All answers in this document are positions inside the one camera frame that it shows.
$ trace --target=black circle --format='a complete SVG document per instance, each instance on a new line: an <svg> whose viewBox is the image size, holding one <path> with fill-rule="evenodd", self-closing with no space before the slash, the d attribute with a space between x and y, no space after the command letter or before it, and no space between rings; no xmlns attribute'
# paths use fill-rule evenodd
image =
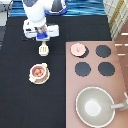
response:
<svg viewBox="0 0 128 128"><path fill-rule="evenodd" d="M100 63L98 70L103 76L112 76L115 72L114 66L109 62Z"/></svg>
<svg viewBox="0 0 128 128"><path fill-rule="evenodd" d="M90 71L91 71L91 68L89 64L87 64L86 62L79 62L75 66L75 72L79 76L82 76L82 77L87 76L89 75Z"/></svg>
<svg viewBox="0 0 128 128"><path fill-rule="evenodd" d="M106 45L99 45L96 48L96 54L102 58L110 56L111 49Z"/></svg>
<svg viewBox="0 0 128 128"><path fill-rule="evenodd" d="M89 50L88 50L88 48L85 46L85 53L82 55L82 56L79 56L79 58L84 58L84 57L86 57L87 55L88 55L88 53L89 53Z"/></svg>

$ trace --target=cup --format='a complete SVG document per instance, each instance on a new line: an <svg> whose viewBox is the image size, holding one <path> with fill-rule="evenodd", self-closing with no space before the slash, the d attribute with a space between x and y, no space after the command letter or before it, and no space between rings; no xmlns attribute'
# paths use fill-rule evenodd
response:
<svg viewBox="0 0 128 128"><path fill-rule="evenodd" d="M35 70L42 70L43 74L41 76L35 76ZM43 83L48 78L48 68L46 63L36 64L30 69L29 80L32 83Z"/></svg>

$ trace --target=bowl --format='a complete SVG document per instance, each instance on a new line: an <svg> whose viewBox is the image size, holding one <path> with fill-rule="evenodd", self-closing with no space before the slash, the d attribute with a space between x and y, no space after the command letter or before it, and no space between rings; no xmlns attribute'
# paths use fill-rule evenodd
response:
<svg viewBox="0 0 128 128"><path fill-rule="evenodd" d="M112 97L99 87L87 87L76 98L76 112L87 125L101 128L109 125L115 116Z"/></svg>

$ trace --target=table surface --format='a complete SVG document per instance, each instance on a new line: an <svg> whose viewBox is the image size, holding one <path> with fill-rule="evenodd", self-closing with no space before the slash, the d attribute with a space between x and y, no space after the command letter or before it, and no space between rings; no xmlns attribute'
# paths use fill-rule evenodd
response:
<svg viewBox="0 0 128 128"><path fill-rule="evenodd" d="M111 40L107 16L47 17L48 23L60 28L60 36L47 42L47 57L38 53L41 42L22 41L25 19L8 18L0 50L0 127L66 128L65 43ZM29 81L29 71L42 62L51 75L44 85L36 86Z"/></svg>

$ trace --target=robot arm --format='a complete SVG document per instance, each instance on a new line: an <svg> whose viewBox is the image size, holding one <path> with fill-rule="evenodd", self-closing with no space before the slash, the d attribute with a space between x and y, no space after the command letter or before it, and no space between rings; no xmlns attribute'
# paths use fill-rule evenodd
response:
<svg viewBox="0 0 128 128"><path fill-rule="evenodd" d="M23 26L27 38L36 37L37 39L38 35L44 31L48 35L47 38L59 36L58 25L46 25L45 10L59 12L65 6L65 0L22 0L22 2L28 17Z"/></svg>

